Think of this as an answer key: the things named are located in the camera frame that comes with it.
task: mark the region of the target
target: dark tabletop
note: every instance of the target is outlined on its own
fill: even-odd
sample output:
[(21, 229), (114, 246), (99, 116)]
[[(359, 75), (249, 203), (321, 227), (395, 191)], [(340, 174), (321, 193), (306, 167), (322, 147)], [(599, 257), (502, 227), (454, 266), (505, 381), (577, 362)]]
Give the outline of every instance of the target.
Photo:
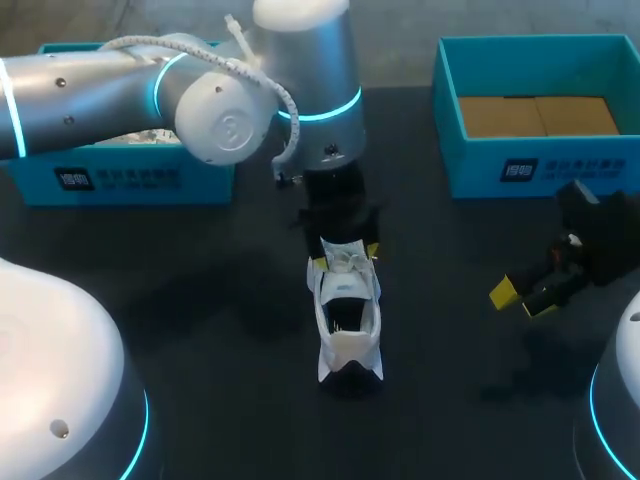
[(2, 179), (0, 254), (113, 315), (176, 480), (569, 479), (574, 405), (631, 275), (532, 322), (488, 293), (558, 233), (552, 200), (453, 201), (427, 88), (365, 93), (381, 219), (385, 390), (316, 385), (319, 338), (291, 192), (266, 160), (230, 208), (29, 210)]

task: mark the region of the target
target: gray floor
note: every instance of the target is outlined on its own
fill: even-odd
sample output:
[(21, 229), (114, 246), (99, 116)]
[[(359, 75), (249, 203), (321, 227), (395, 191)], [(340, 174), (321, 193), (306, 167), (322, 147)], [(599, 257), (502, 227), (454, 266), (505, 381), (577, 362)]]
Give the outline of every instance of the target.
[[(0, 0), (0, 55), (42, 43), (184, 31), (226, 38), (253, 0)], [(640, 0), (352, 0), (363, 83), (424, 85), (444, 35), (624, 32), (640, 42)]]

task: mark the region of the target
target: blue box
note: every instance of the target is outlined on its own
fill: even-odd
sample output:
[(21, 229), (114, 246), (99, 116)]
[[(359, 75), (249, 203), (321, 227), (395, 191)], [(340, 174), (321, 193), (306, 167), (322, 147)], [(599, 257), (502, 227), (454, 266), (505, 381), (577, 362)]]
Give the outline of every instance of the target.
[[(43, 45), (38, 53), (100, 45)], [(29, 206), (229, 204), (234, 180), (233, 166), (207, 165), (181, 145), (90, 145), (12, 160), (7, 170)]]
[[(467, 136), (459, 97), (510, 96), (603, 97), (620, 135)], [(625, 35), (442, 38), (433, 101), (454, 198), (552, 196), (574, 178), (640, 190), (640, 57)], [(506, 181), (509, 168), (528, 175)]]

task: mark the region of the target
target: white sneaker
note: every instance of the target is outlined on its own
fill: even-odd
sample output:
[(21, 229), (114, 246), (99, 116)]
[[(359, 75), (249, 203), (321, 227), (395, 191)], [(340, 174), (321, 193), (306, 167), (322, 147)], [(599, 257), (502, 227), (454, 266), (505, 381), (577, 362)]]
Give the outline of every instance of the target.
[(380, 284), (373, 262), (362, 242), (323, 244), (329, 270), (311, 259), (307, 267), (320, 332), (318, 381), (354, 368), (382, 380)]

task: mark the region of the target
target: blue light strip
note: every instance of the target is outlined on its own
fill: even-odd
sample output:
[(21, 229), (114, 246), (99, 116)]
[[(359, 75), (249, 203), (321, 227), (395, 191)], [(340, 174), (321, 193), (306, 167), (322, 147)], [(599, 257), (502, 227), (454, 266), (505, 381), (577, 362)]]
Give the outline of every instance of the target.
[[(327, 113), (319, 113), (318, 115), (300, 115), (301, 122), (318, 122), (320, 120), (327, 120), (329, 118), (337, 117), (340, 114), (343, 114), (347, 110), (353, 108), (353, 106), (358, 103), (360, 97), (362, 96), (362, 88), (358, 89), (358, 93), (356, 96), (351, 99), (351, 101), (340, 108), (336, 108), (335, 110), (331, 110)], [(286, 118), (287, 120), (291, 120), (291, 115), (285, 112), (278, 111), (278, 115), (282, 118)]]
[(140, 445), (138, 445), (138, 450), (136, 454), (133, 456), (133, 460), (129, 464), (129, 467), (125, 470), (125, 472), (120, 477), (120, 480), (126, 480), (133, 468), (136, 466), (138, 459), (140, 458), (140, 454), (142, 453), (142, 449), (144, 448), (144, 443), (147, 441), (147, 431), (149, 430), (149, 399), (147, 398), (147, 392), (144, 392), (144, 430), (142, 431), (142, 438), (140, 439)]
[(609, 448), (609, 444), (604, 439), (604, 435), (602, 435), (602, 432), (600, 431), (600, 426), (598, 425), (598, 420), (596, 419), (596, 411), (593, 408), (593, 384), (596, 381), (596, 373), (598, 373), (598, 367), (596, 367), (596, 371), (593, 372), (593, 378), (591, 379), (591, 387), (589, 389), (589, 403), (591, 405), (591, 418), (593, 418), (593, 426), (596, 427), (596, 432), (598, 433), (598, 436), (600, 437), (600, 441), (602, 442), (602, 445), (604, 446), (604, 449), (607, 451), (607, 453), (613, 459), (613, 461), (616, 463), (616, 465), (618, 465), (618, 468), (620, 468), (620, 470), (622, 470), (622, 472), (630, 480), (638, 480), (636, 477), (634, 477), (631, 474), (631, 472), (629, 470), (627, 470), (627, 468), (622, 464), (622, 462), (620, 460), (618, 460), (618, 457), (616, 457), (616, 455), (613, 453), (611, 448)]
[(24, 143), (24, 135), (22, 133), (22, 124), (20, 123), (20, 115), (18, 115), (18, 106), (16, 105), (16, 97), (13, 95), (13, 83), (7, 67), (4, 64), (4, 60), (0, 58), (0, 83), (2, 83), (2, 89), (4, 90), (4, 96), (7, 99), (7, 106), (9, 107), (9, 115), (11, 116), (11, 123), (13, 124), (13, 133), (16, 137), (16, 144), (18, 145), (18, 156), (24, 158), (27, 156), (27, 147)]
[(171, 60), (169, 60), (166, 65), (164, 67), (162, 67), (162, 70), (160, 70), (160, 73), (158, 74), (158, 78), (156, 78), (156, 84), (153, 86), (153, 103), (156, 106), (156, 112), (158, 112), (158, 116), (161, 117), (162, 115), (160, 114), (160, 106), (158, 105), (158, 90), (160, 89), (160, 83), (162, 82), (162, 78), (167, 74), (167, 72), (169, 71), (169, 69), (180, 59), (182, 59), (183, 57), (186, 57), (187, 54), (186, 53), (181, 53), (180, 55), (173, 57)]

